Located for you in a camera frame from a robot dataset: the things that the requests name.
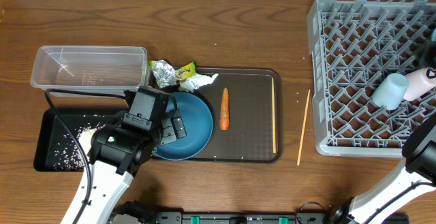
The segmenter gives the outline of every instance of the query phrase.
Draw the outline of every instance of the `gray dish rack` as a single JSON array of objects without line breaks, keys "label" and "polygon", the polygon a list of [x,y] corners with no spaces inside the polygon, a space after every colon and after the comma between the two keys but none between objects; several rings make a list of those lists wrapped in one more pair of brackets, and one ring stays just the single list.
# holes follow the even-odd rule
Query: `gray dish rack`
[{"label": "gray dish rack", "polygon": [[322,155],[401,157],[436,112],[436,91],[388,111],[371,95],[391,73],[419,66],[436,27],[436,0],[315,0],[308,15],[316,149]]}]

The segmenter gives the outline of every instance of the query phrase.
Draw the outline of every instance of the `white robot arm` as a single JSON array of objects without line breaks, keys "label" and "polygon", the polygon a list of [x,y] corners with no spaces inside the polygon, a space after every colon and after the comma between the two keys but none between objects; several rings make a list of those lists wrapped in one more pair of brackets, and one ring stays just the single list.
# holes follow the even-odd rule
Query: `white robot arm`
[{"label": "white robot arm", "polygon": [[380,224],[414,198],[436,189],[436,115],[414,131],[404,158],[383,180],[330,215],[328,223]]},{"label": "white robot arm", "polygon": [[[123,175],[116,174],[115,172],[115,166],[101,161],[96,161],[91,165],[91,175],[93,178],[93,190],[89,198],[91,204],[83,210],[77,223],[105,224],[108,222],[115,204],[134,179],[129,172],[124,172]],[[82,207],[82,201],[87,192],[87,184],[88,178],[86,172],[84,172],[76,196],[74,196],[73,202],[69,206],[61,224],[73,223],[78,211]]]}]

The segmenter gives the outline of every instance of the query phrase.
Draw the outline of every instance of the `wooden skewer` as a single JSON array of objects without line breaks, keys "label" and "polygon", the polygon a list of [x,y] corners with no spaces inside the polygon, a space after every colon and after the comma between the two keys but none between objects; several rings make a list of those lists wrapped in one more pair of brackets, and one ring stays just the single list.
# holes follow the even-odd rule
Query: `wooden skewer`
[{"label": "wooden skewer", "polygon": [[301,129],[301,139],[300,139],[300,149],[298,149],[298,159],[297,159],[297,165],[300,165],[300,159],[301,159],[301,149],[302,149],[302,139],[305,137],[305,127],[306,127],[306,117],[307,117],[307,107],[309,106],[309,97],[311,95],[311,90],[307,93],[307,100],[306,100],[306,108],[305,108],[305,117],[302,120],[302,129]]},{"label": "wooden skewer", "polygon": [[274,94],[274,78],[271,78],[272,82],[271,82],[271,101],[272,101],[272,153],[277,153],[277,146],[276,146],[276,142],[275,142],[275,94]]}]

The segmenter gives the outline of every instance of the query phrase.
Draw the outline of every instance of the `orange carrot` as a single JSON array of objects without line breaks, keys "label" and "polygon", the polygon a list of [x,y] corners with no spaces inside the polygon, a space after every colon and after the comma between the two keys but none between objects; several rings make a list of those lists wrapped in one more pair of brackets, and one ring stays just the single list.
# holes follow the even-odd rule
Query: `orange carrot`
[{"label": "orange carrot", "polygon": [[229,90],[224,88],[223,99],[221,100],[221,114],[219,115],[219,127],[228,130],[230,126],[229,116]]}]

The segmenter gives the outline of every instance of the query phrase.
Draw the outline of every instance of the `small tray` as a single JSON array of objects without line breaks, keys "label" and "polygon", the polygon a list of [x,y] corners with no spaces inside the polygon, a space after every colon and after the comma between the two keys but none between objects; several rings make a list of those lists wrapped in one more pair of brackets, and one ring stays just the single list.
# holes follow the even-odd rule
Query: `small tray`
[{"label": "small tray", "polygon": [[[219,74],[213,84],[200,87],[194,95],[211,109],[213,134],[206,147],[192,161],[235,163],[273,163],[283,153],[283,121],[281,80],[269,69],[197,68],[200,74]],[[272,87],[274,80],[275,138],[273,150]],[[219,113],[224,87],[230,93],[230,128],[219,128]],[[167,91],[176,91],[177,86]],[[105,125],[118,119],[115,114],[124,108],[62,108],[59,112],[73,129],[74,136],[83,127]],[[44,113],[40,138],[34,160],[37,171],[81,171],[65,161],[74,153],[74,144],[51,110]]]},{"label": "small tray", "polygon": [[[125,108],[59,108],[59,113],[68,127],[72,130],[74,137],[77,137],[79,129],[90,126],[96,128],[112,123],[117,118],[117,112]],[[67,135],[66,130],[56,119],[52,110],[47,110],[42,117],[40,138],[36,148],[33,167],[39,172],[53,171],[82,171],[81,167],[74,164],[73,160],[66,160],[67,156],[77,155],[78,151],[74,150],[74,143]]]}]

